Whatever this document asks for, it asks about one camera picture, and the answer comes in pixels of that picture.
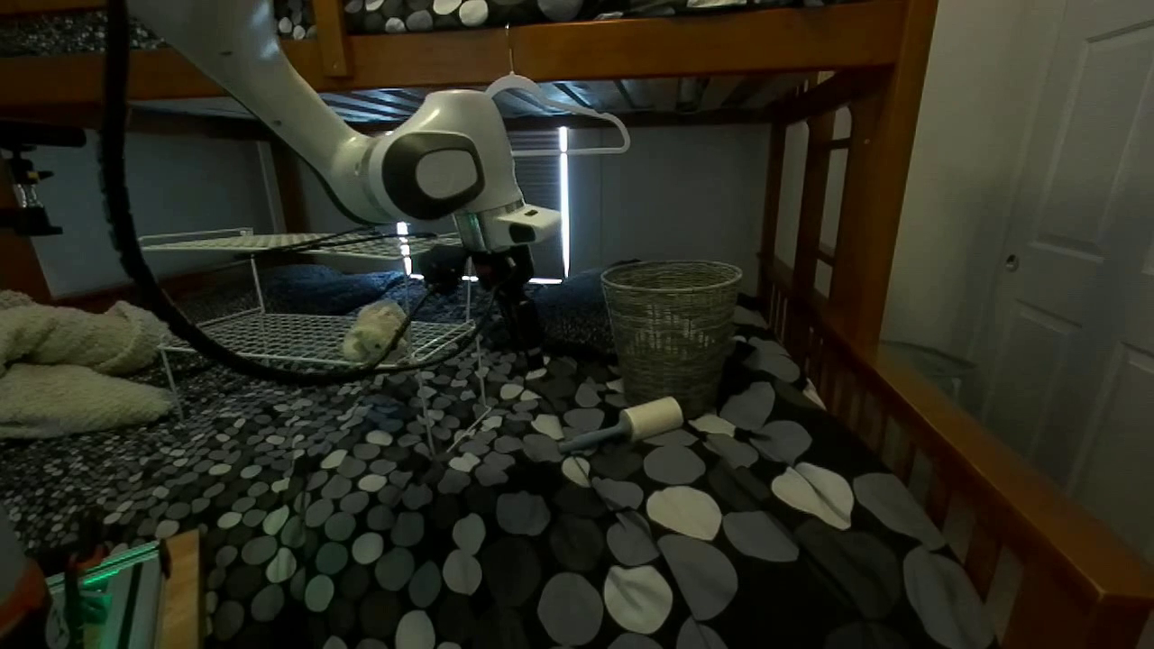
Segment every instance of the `light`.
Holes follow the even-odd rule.
[[[396,238],[401,238],[405,274],[413,274],[413,244],[409,244],[409,224],[405,221],[396,221]]]
[[[555,189],[564,195],[564,277],[570,277],[570,128],[555,129]]]

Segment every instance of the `white robotic arm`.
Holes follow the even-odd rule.
[[[357,221],[455,218],[474,254],[555,230],[553,209],[523,201],[492,94],[438,91],[405,128],[368,137],[292,67],[271,0],[131,0],[131,11],[305,156]]]

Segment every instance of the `patterned bedsheet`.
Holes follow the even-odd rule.
[[[990,646],[908,490],[743,325],[718,412],[564,457],[612,366],[464,351],[331,388],[181,366],[187,418],[0,442],[52,555],[204,529],[208,646]]]

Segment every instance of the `black cable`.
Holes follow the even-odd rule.
[[[198,325],[193,325],[181,308],[165,295],[165,287],[157,283],[140,241],[136,224],[131,209],[131,189],[125,189],[125,84],[131,84],[131,11],[125,0],[109,0],[109,27],[106,27],[106,116],[103,116],[103,189],[106,189],[106,221],[113,230],[113,241],[119,248],[123,271],[140,287],[149,309],[169,325],[172,334],[181,334],[193,351],[204,358],[265,379],[265,384],[284,384],[284,386],[337,386],[337,384],[361,384],[378,376],[378,368],[354,368],[354,372],[282,372],[249,358],[230,352],[216,340],[208,340]]]

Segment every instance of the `laundry basket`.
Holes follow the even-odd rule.
[[[743,271],[718,259],[605,271],[605,315],[630,405],[680,398],[687,415],[718,402]]]

